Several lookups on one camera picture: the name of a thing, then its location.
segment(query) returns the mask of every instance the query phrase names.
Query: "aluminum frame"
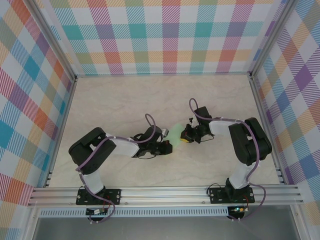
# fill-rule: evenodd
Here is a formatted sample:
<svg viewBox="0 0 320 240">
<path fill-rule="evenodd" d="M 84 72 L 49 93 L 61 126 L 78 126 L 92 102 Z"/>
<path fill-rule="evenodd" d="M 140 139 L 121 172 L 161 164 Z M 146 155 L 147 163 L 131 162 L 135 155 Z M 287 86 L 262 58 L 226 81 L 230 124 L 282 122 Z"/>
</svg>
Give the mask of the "aluminum frame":
<svg viewBox="0 0 320 240">
<path fill-rule="evenodd" d="M 52 173 L 52 170 L 55 165 L 55 160 L 57 157 L 58 149 L 61 143 L 63 130 L 66 125 L 68 113 L 73 99 L 73 94 L 76 88 L 76 75 L 71 68 L 69 61 L 61 50 L 57 40 L 55 39 L 50 27 L 42 16 L 41 11 L 39 10 L 37 4 L 34 0 L 24 0 L 28 9 L 34 16 L 36 22 L 40 26 L 41 31 L 47 38 L 52 49 L 56 53 L 59 61 L 61 62 L 63 68 L 67 71 L 68 76 L 73 79 L 74 85 L 72 86 L 72 91 L 66 108 L 66 112 L 62 121 L 61 130 L 57 138 L 57 143 L 55 146 L 53 158 L 50 162 L 49 173 Z M 270 52 L 274 42 L 277 40 L 281 30 L 283 29 L 287 19 L 289 18 L 291 12 L 295 8 L 298 0 L 288 0 L 279 20 L 276 23 L 276 26 L 271 33 L 264 49 L 262 50 L 258 60 L 256 61 L 255 66 L 253 67 L 252 74 L 253 77 L 262 67 L 268 53 Z M 258 107 L 260 118 L 262 120 L 263 126 L 266 132 L 269 134 L 268 124 L 265 122 L 266 118 L 263 116 L 263 109 L 261 106 L 261 101 L 257 94 L 255 83 L 250 81 L 251 89 Z M 275 152 L 273 155 L 275 166 L 283 170 L 281 161 Z M 285 175 L 283 176 L 283 181 L 288 182 L 288 179 Z M 295 223 L 298 227 L 299 234 L 302 239 L 310 239 L 308 230 L 306 228 L 300 205 L 303 204 L 302 196 L 296 185 L 265 185 L 267 190 L 267 197 L 265 200 L 265 205 L 290 205 L 292 213 L 295 219 Z M 41 217 L 41 210 L 43 208 L 83 208 L 84 206 L 75 205 L 75 200 L 77 197 L 77 192 L 79 188 L 74 187 L 63 187 L 63 188 L 35 188 L 31 196 L 29 203 L 29 218 L 27 221 L 27 227 L 23 234 L 23 239 L 32 239 L 36 225 L 39 217 Z M 207 186 L 186 186 L 186 187 L 123 187 L 121 193 L 121 203 L 117 206 L 117 209 L 129 209 L 132 207 L 136 208 L 159 208 L 159 207 L 188 207 L 188 208 L 197 208 L 203 206 L 234 206 L 236 204 L 210 204 L 209 197 L 206 195 Z M 252 205 L 260 204 L 263 192 L 260 188 L 254 187 L 253 193 L 256 198 L 256 202 Z"/>
</svg>

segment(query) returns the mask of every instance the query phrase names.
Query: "green sponge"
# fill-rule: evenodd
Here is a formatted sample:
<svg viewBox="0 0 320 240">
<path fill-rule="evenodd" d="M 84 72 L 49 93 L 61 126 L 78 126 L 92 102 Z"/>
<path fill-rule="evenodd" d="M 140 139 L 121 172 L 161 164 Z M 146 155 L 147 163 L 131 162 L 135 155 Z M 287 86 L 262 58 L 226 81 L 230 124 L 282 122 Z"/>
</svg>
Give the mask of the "green sponge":
<svg viewBox="0 0 320 240">
<path fill-rule="evenodd" d="M 166 136 L 163 140 L 169 140 L 170 144 L 175 149 L 182 142 L 180 140 L 180 136 L 181 136 L 181 132 L 184 129 L 185 128 L 180 123 L 177 123 L 171 129 L 169 129 L 168 136 Z"/>
</svg>

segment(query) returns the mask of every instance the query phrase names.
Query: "colorful checkered pattern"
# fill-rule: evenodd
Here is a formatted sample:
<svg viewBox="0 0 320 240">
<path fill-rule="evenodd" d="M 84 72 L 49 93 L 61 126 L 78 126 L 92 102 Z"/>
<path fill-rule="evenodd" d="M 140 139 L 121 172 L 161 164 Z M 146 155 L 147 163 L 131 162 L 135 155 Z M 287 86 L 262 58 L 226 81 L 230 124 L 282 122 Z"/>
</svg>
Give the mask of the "colorful checkered pattern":
<svg viewBox="0 0 320 240">
<path fill-rule="evenodd" d="M 73 68 L 85 75 L 247 72 L 276 2 L 50 0 L 58 19 L 53 23 L 37 1 L 56 37 L 66 35 L 76 59 L 59 42 Z"/>
<path fill-rule="evenodd" d="M 289 183 L 301 186 L 320 234 L 319 0 L 299 1 L 256 83 Z"/>
<path fill-rule="evenodd" d="M 0 2 L 0 240 L 44 180 L 71 81 L 22 0 Z"/>
<path fill-rule="evenodd" d="M 284 10 L 287 2 L 288 2 L 288 0 L 281 0 L 281 3 L 279 5 L 278 9 L 276 10 L 276 13 L 273 16 L 273 19 L 272 19 L 267 31 L 264 34 L 264 37 L 263 37 L 263 39 L 262 39 L 262 41 L 261 41 L 261 43 L 259 45 L 259 48 L 258 48 L 258 50 L 256 51 L 256 53 L 254 55 L 253 61 L 252 61 L 251 65 L 250 65 L 250 67 L 249 67 L 249 72 L 251 72 L 253 70 L 253 68 L 254 68 L 254 66 L 255 66 L 255 64 L 257 62 L 257 59 L 260 56 L 260 53 L 261 53 L 262 49 L 264 49 L 264 47 L 265 47 L 265 45 L 266 45 L 266 43 L 267 43 L 267 41 L 269 39 L 269 36 L 270 36 L 271 32 L 273 31 L 273 29 L 274 29 L 274 27 L 276 25 L 276 22 L 278 21 L 279 17 L 281 16 L 281 13 Z"/>
</svg>

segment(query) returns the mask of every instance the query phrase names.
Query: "metal extrusion bar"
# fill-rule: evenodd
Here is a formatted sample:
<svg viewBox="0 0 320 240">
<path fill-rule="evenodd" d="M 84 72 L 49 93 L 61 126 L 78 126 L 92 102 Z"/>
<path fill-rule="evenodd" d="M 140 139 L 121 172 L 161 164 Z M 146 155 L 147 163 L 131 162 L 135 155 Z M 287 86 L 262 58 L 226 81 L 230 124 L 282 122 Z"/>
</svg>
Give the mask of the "metal extrusion bar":
<svg viewBox="0 0 320 240">
<path fill-rule="evenodd" d="M 21 228 L 21 239 L 31 240 L 34 237 L 38 219 L 41 213 L 40 208 L 29 209 L 28 220 L 26 221 L 25 227 Z"/>
<path fill-rule="evenodd" d="M 300 205 L 303 198 L 296 185 L 264 185 L 267 196 L 265 205 Z M 35 188 L 29 201 L 30 208 L 83 208 L 76 205 L 78 187 Z M 206 193 L 207 186 L 180 187 L 121 187 L 121 201 L 117 208 L 126 207 L 199 207 L 236 206 L 235 203 L 210 204 Z M 255 203 L 259 205 L 264 193 L 253 187 Z M 102 207 L 88 205 L 88 208 Z"/>
<path fill-rule="evenodd" d="M 221 76 L 221 75 L 247 75 L 248 72 L 243 71 L 243 72 L 213 72 L 213 73 L 179 73 L 179 76 Z M 173 74 L 172 73 L 161 73 L 162 77 L 171 77 Z M 121 77 L 121 78 L 131 78 L 131 77 L 136 77 L 137 74 L 124 74 L 124 75 L 113 75 L 112 77 Z M 155 77 L 159 76 L 159 73 L 148 73 L 148 74 L 141 74 L 139 77 L 141 78 L 148 78 L 148 77 Z M 87 78 L 87 75 L 84 74 L 78 74 L 77 75 L 78 79 L 84 79 Z M 90 78 L 109 78 L 110 74 L 99 74 L 99 75 L 90 75 Z"/>
<path fill-rule="evenodd" d="M 58 207 L 41 209 L 39 218 L 87 218 L 86 208 Z M 196 207 L 117 207 L 113 218 L 136 217 L 209 217 L 228 216 L 227 206 L 196 206 Z"/>
<path fill-rule="evenodd" d="M 263 50 L 261 51 L 255 65 L 252 69 L 252 76 L 256 76 L 262 65 L 264 64 L 265 60 L 267 59 L 268 54 L 270 53 L 272 47 L 274 46 L 275 42 L 278 40 L 282 29 L 284 28 L 287 20 L 291 16 L 292 11 L 295 9 L 296 5 L 298 4 L 299 0 L 288 0 L 283 11 L 276 22 L 272 33 L 270 34 L 266 44 L 264 45 Z"/>
<path fill-rule="evenodd" d="M 264 130 L 266 136 L 268 137 L 268 139 L 270 140 L 270 143 L 272 145 L 273 151 L 271 152 L 271 155 L 272 155 L 274 164 L 275 164 L 276 168 L 280 168 L 282 173 L 285 173 L 285 168 L 284 168 L 282 162 L 280 161 L 279 153 L 277 151 L 277 145 L 276 145 L 276 143 L 274 141 L 274 138 L 273 138 L 273 136 L 271 134 L 272 131 L 270 129 L 270 125 L 269 125 L 269 122 L 268 122 L 268 118 L 267 118 L 266 112 L 264 111 L 264 108 L 263 108 L 263 105 L 262 105 L 262 100 L 260 98 L 260 95 L 258 94 L 259 90 L 257 88 L 256 83 L 250 78 L 250 76 L 248 76 L 248 78 L 249 78 L 249 83 L 250 83 L 251 91 L 252 91 L 252 94 L 253 94 L 253 98 L 254 98 L 256 107 L 258 109 L 258 113 L 259 113 L 260 119 L 262 121 L 263 130 Z M 286 184 L 289 184 L 287 176 L 284 176 L 284 182 Z"/>
<path fill-rule="evenodd" d="M 42 186 L 44 188 L 47 185 L 47 180 L 49 178 L 49 174 L 50 174 L 51 171 L 53 171 L 55 163 L 56 163 L 56 160 L 57 160 L 59 147 L 60 147 L 61 140 L 62 140 L 62 137 L 63 137 L 63 134 L 64 134 L 64 130 L 65 130 L 65 127 L 66 127 L 66 123 L 67 123 L 69 111 L 70 111 L 70 108 L 71 108 L 72 100 L 73 100 L 74 95 L 75 95 L 76 86 L 77 86 L 77 82 L 73 82 L 72 86 L 71 86 L 71 91 L 70 91 L 70 96 L 69 96 L 69 99 L 68 99 L 68 103 L 66 105 L 65 112 L 64 112 L 64 115 L 63 115 L 62 123 L 61 123 L 60 129 L 59 129 L 59 132 L 58 132 L 58 135 L 57 135 L 57 138 L 56 138 L 56 143 L 55 143 L 55 146 L 54 146 L 53 154 L 52 154 L 52 157 L 50 159 L 50 163 L 49 163 L 50 166 L 47 169 L 47 172 L 45 173 L 46 178 L 44 178 L 43 182 L 42 182 Z"/>
<path fill-rule="evenodd" d="M 292 216 L 298 231 L 298 234 L 303 240 L 311 240 L 311 236 L 308 232 L 307 219 L 304 217 L 302 210 L 303 205 L 291 205 Z"/>
<path fill-rule="evenodd" d="M 56 54 L 59 62 L 61 63 L 62 67 L 64 68 L 66 74 L 70 79 L 76 81 L 76 73 L 73 71 L 66 55 L 64 54 L 63 50 L 61 49 L 55 35 L 53 34 L 50 26 L 48 25 L 46 19 L 41 13 L 38 5 L 34 2 L 34 0 L 24 0 L 24 4 L 32 14 L 33 18 L 35 19 L 36 23 L 38 24 L 41 32 L 45 36 L 47 42 L 49 43 L 50 47 Z"/>
</svg>

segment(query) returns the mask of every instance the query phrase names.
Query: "yellow object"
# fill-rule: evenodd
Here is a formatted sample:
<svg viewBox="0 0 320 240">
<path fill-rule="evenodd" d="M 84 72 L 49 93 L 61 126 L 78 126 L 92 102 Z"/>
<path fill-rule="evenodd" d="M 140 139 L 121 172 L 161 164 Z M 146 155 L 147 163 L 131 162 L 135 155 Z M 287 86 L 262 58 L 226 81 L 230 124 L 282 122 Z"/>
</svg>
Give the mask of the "yellow object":
<svg viewBox="0 0 320 240">
<path fill-rule="evenodd" d="M 182 142 L 189 143 L 189 141 L 186 140 L 186 139 L 180 138 L 180 140 L 181 140 Z"/>
</svg>

